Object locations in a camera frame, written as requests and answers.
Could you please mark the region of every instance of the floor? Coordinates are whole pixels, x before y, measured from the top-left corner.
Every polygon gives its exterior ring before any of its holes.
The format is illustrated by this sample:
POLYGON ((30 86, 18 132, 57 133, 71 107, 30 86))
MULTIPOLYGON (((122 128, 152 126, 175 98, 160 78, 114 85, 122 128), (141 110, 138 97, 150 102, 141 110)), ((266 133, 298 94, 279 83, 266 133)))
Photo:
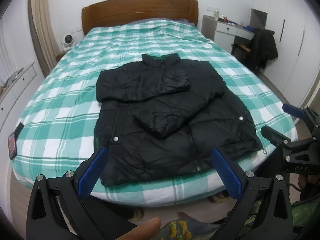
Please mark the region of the floor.
MULTIPOLYGON (((262 74, 259 78, 281 99, 286 103, 287 100, 284 96, 273 86, 273 84, 262 74)), ((307 138, 310 136, 307 127, 303 122, 296 124, 299 139, 307 138)), ((298 186, 298 175, 291 174, 290 182, 298 186)), ((26 216, 28 210, 28 202, 31 194, 31 189, 26 188, 20 184, 12 173, 11 176, 11 210, 13 225, 18 233, 26 239, 26 216)), ((291 187, 290 200, 291 203, 299 199, 299 192, 291 187)), ((159 216, 162 219, 162 226, 168 223, 170 220, 185 217, 186 215, 193 217, 201 222, 214 222, 227 215, 227 212, 232 209, 235 204, 235 200, 226 198, 222 203, 211 203, 208 199, 202 199, 194 201, 192 203, 161 207, 161 208, 145 208, 145 215, 140 221, 136 221, 136 224, 142 224, 152 217, 159 216)))

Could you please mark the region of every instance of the jacket collar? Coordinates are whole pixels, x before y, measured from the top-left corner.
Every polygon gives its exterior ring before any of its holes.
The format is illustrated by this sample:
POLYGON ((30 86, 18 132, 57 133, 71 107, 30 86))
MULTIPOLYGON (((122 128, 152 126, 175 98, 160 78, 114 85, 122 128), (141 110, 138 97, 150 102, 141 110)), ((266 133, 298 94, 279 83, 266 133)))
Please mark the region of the jacket collar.
POLYGON ((155 67, 171 67, 180 61, 180 57, 178 53, 170 54, 166 59, 160 60, 150 57, 147 54, 142 54, 142 62, 147 66, 155 66, 155 67))

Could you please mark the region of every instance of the small fan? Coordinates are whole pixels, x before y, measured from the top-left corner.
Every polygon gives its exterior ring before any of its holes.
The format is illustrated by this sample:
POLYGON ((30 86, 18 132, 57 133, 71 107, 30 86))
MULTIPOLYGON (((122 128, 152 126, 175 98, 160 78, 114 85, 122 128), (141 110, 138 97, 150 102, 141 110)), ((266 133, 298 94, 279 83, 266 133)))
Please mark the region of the small fan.
POLYGON ((63 41, 61 42, 63 46, 63 51, 69 50, 72 48, 72 45, 74 43, 72 35, 68 34, 63 37, 63 41))

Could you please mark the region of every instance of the bed frame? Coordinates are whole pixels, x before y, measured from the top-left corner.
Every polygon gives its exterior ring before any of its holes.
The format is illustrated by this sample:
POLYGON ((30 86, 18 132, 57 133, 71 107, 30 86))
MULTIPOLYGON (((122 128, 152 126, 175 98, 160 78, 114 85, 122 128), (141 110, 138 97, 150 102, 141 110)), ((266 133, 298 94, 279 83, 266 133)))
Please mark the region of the bed frame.
POLYGON ((187 19, 197 25, 197 0, 107 0, 82 9, 86 35, 95 27, 111 27, 148 18, 187 19))

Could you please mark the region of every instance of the black coat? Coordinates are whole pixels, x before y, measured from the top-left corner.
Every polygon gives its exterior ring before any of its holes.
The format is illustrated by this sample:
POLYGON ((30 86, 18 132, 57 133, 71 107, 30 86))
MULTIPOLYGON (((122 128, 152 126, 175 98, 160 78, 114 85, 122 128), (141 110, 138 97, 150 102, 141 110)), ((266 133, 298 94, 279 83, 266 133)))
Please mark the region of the black coat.
POLYGON ((142 55, 100 73, 95 148, 108 148, 105 186, 211 168, 211 150, 232 159, 262 148, 252 117, 207 61, 142 55))
POLYGON ((256 66, 260 66, 265 69, 269 59, 278 57, 274 34, 274 31, 257 29, 250 44, 247 44, 251 50, 246 55, 244 64, 248 68, 254 70, 256 66))

